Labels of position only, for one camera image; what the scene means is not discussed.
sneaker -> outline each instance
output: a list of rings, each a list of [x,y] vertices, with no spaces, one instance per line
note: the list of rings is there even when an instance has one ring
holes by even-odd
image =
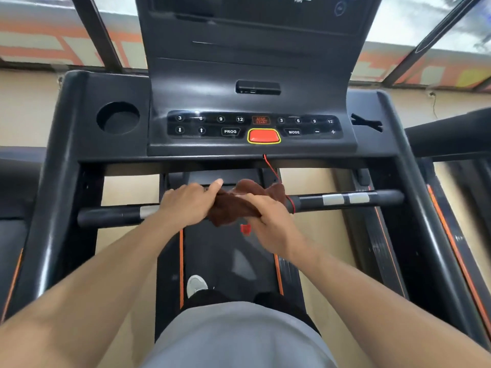
[[[208,289],[208,284],[206,284],[205,279],[199,275],[193,275],[187,281],[186,293],[187,293],[188,298],[190,298],[196,292],[202,291],[205,289]]]

red stop button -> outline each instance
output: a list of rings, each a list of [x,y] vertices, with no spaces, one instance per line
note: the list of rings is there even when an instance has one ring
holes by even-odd
[[[250,143],[279,143],[279,134],[275,129],[251,129],[248,141]]]

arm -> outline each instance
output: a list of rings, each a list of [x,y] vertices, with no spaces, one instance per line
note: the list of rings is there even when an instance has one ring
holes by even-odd
[[[2,366],[95,367],[163,247],[206,216],[222,183],[167,191],[154,215],[5,322]]]
[[[491,354],[469,337],[309,243],[283,204],[266,196],[244,198],[262,214],[249,218],[260,242],[310,279],[376,366],[491,366]]]

hand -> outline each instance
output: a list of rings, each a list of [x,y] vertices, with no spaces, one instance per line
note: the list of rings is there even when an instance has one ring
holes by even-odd
[[[182,185],[177,190],[167,190],[156,214],[172,220],[178,231],[201,222],[208,214],[223,184],[223,179],[217,179],[208,190],[197,183]]]
[[[261,213],[261,218],[247,218],[261,245],[271,253],[291,261],[295,249],[305,243],[305,238],[286,207],[269,196],[247,194],[241,197]]]

brown towel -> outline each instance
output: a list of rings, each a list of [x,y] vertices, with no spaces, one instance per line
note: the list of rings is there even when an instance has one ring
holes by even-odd
[[[285,204],[285,187],[282,183],[274,183],[267,189],[250,179],[241,179],[229,192],[221,189],[217,193],[215,202],[208,211],[208,219],[216,226],[227,225],[241,217],[261,217],[259,210],[248,201],[237,195],[266,195]]]

